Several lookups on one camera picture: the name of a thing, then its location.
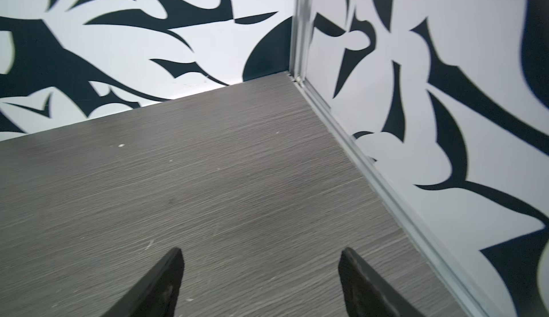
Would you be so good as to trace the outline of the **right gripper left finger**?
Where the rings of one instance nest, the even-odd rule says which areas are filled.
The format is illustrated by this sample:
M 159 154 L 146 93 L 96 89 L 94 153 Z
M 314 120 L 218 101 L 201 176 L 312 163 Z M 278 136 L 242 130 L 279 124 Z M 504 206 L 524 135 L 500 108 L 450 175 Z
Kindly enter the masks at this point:
M 172 248 L 103 317 L 173 317 L 183 274 L 182 251 Z

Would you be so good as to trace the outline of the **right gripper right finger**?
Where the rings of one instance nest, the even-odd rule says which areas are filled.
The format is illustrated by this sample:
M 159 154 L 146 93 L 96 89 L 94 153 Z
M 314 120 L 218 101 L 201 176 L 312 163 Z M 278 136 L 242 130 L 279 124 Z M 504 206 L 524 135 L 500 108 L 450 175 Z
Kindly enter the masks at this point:
M 338 273 L 351 317 L 423 315 L 352 248 L 341 252 Z

